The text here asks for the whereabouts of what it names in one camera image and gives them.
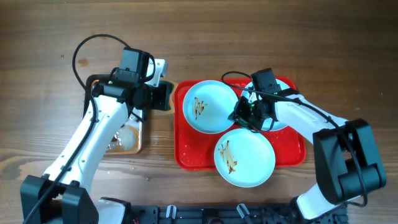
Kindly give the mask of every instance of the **wooden surface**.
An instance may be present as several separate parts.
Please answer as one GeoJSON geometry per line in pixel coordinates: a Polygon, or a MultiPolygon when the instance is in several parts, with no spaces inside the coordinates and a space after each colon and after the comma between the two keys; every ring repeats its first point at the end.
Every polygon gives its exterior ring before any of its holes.
{"type": "MultiPolygon", "coordinates": [[[[387,186],[369,196],[366,208],[350,207],[350,220],[398,222],[396,3],[73,2],[0,2],[0,223],[22,221],[22,181],[28,174],[40,176],[80,123],[83,90],[72,73],[72,54],[85,37],[100,33],[166,59],[166,80],[219,78],[229,70],[251,73],[271,67],[324,110],[369,121],[387,186]]],[[[121,52],[116,41],[92,40],[78,55],[78,71],[84,80],[108,73],[119,64],[121,52]]],[[[93,200],[107,196],[136,205],[289,202],[315,183],[309,143],[302,165],[276,169],[265,184],[242,189],[217,171],[186,172],[176,165],[172,115],[153,112],[144,128],[140,154],[104,157],[93,200]]]]}

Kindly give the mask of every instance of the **wood grain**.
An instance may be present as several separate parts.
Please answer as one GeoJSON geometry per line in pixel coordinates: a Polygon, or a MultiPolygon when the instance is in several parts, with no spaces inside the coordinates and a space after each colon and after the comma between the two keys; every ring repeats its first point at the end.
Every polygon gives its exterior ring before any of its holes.
{"type": "MultiPolygon", "coordinates": [[[[369,121],[387,186],[369,196],[366,208],[351,207],[350,220],[396,223],[397,10],[394,1],[0,1],[0,222],[22,221],[22,181],[41,175],[80,123],[83,90],[72,54],[85,37],[106,33],[166,59],[166,80],[271,67],[324,110],[369,121]]],[[[88,42],[79,73],[84,80],[108,73],[121,50],[109,39],[88,42]]],[[[301,166],[276,169],[265,184],[241,189],[217,171],[179,168],[173,116],[153,112],[144,150],[104,157],[91,196],[136,205],[289,202],[315,183],[307,149],[301,166]]]]}

